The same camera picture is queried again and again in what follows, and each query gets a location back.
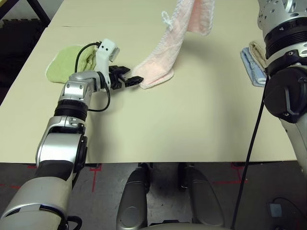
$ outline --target white table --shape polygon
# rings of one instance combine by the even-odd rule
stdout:
[[[73,2],[83,5],[73,8]],[[49,82],[45,71],[61,49],[109,38],[121,48],[114,64],[132,68],[164,33],[161,11],[171,14],[176,4],[159,1],[165,5],[147,6],[133,0],[115,9],[114,1],[101,1],[104,4],[92,5],[90,13],[82,14],[81,8],[87,9],[83,2],[64,1],[2,103],[1,162],[35,162],[62,88]],[[96,17],[98,8],[100,22],[90,16]],[[89,112],[87,162],[244,161],[263,88],[252,86],[239,52],[250,41],[262,40],[257,14],[256,0],[218,0],[212,32],[207,37],[186,34],[171,80],[147,90],[114,91],[106,112]],[[94,94],[91,108],[105,103],[105,93]],[[251,160],[294,159],[286,132],[265,109]]]

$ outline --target black cable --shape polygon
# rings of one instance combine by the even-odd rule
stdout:
[[[77,72],[78,70],[78,62],[79,62],[79,57],[81,55],[81,53],[87,48],[87,47],[90,47],[90,46],[100,46],[101,45],[101,42],[93,42],[93,43],[90,43],[90,44],[87,44],[86,46],[84,46],[78,53],[77,55],[77,58],[76,58],[76,63],[75,63],[75,73]]]
[[[304,213],[291,200],[289,200],[289,199],[287,199],[285,197],[276,197],[276,198],[273,199],[272,203],[274,203],[275,200],[277,200],[277,199],[282,199],[282,200],[288,201],[290,204],[292,204],[298,210],[298,212],[302,215],[302,217],[307,220],[307,218],[305,217]]]
[[[76,58],[76,63],[75,63],[75,73],[77,72],[78,70],[78,62],[79,62],[79,58],[80,58],[80,55],[81,53],[87,48],[87,47],[90,47],[90,46],[100,46],[101,45],[101,42],[93,42],[93,43],[90,43],[90,44],[87,44],[86,46],[84,46],[78,53],[77,55],[77,58]],[[108,88],[106,82],[103,83],[104,84],[104,88],[106,89],[106,93],[107,93],[107,104],[105,106],[105,108],[103,109],[88,109],[87,111],[90,111],[90,112],[103,112],[105,111],[109,105],[110,105],[110,102],[111,102],[111,95],[110,95],[110,89]]]
[[[262,95],[262,99],[261,99],[258,117],[257,117],[255,128],[254,128],[254,132],[253,132],[253,135],[251,137],[250,144],[249,144],[248,155],[247,155],[246,161],[245,161],[245,167],[244,167],[243,174],[242,174],[242,179],[241,179],[241,183],[240,183],[240,189],[239,189],[238,197],[236,199],[236,207],[235,207],[235,211],[234,211],[234,215],[233,215],[233,219],[232,219],[232,224],[231,224],[231,227],[230,227],[230,229],[232,229],[232,230],[235,229],[236,217],[237,217],[237,214],[238,214],[240,201],[241,201],[241,197],[242,197],[242,193],[243,193],[243,187],[244,187],[244,182],[245,182],[245,178],[246,178],[246,173],[248,171],[249,159],[250,159],[250,156],[251,156],[251,151],[253,149],[255,137],[256,137],[256,134],[257,134],[258,126],[259,126],[259,123],[260,123],[260,120],[261,120],[261,115],[262,115],[262,111],[263,111],[263,107],[264,107],[264,102],[263,102],[264,95],[265,95],[264,92],[265,92],[265,88],[268,84],[268,81],[269,81],[269,78],[267,77],[267,80],[266,80],[265,86],[264,86],[264,90],[263,90],[263,95]]]
[[[77,182],[77,179],[78,179],[78,177],[80,175],[80,171],[77,172],[77,174],[75,175],[74,179],[72,180],[72,188],[74,188],[74,186],[75,186],[75,184]]]
[[[106,104],[105,108],[103,108],[103,109],[88,109],[88,111],[91,111],[91,112],[103,112],[103,111],[105,111],[109,107],[110,102],[111,102],[111,96],[110,96],[110,89],[109,89],[109,87],[107,86],[106,83],[105,83],[105,89],[106,89],[106,93],[107,93],[107,104]]]
[[[67,221],[74,222],[77,224],[77,226],[73,230],[80,230],[80,228],[82,227],[82,219],[78,216],[68,216]]]

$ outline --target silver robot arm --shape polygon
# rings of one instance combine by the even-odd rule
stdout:
[[[1,230],[67,230],[68,222],[82,220],[67,215],[71,190],[85,165],[85,119],[91,95],[140,83],[143,78],[123,77],[130,69],[110,66],[119,49],[105,39],[96,53],[96,71],[74,73],[64,85],[54,116],[50,118],[36,152],[37,171],[16,193],[0,218]]]
[[[264,104],[280,119],[307,176],[307,1],[258,2],[269,76]]]

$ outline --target towel tag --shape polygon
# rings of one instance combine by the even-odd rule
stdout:
[[[173,21],[169,19],[168,13],[166,11],[162,11],[161,13],[162,21],[165,25],[167,25],[168,29],[170,31],[173,30]]]

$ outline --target floor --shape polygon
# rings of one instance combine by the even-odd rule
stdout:
[[[147,195],[148,222],[165,219],[191,221],[187,192],[177,190],[177,164],[154,163],[152,186]],[[136,163],[102,164],[83,169],[72,192],[69,214],[83,219],[84,230],[115,230],[121,193]],[[231,163],[196,163],[211,182],[222,206],[226,227],[230,227],[243,169]],[[35,167],[25,164],[0,163],[0,213],[18,188],[35,173]],[[284,200],[282,218],[269,215],[267,203],[282,196],[294,202],[306,213],[306,180],[296,161],[251,165],[239,209],[236,230],[272,230],[283,226],[287,230],[305,230],[307,221]]]

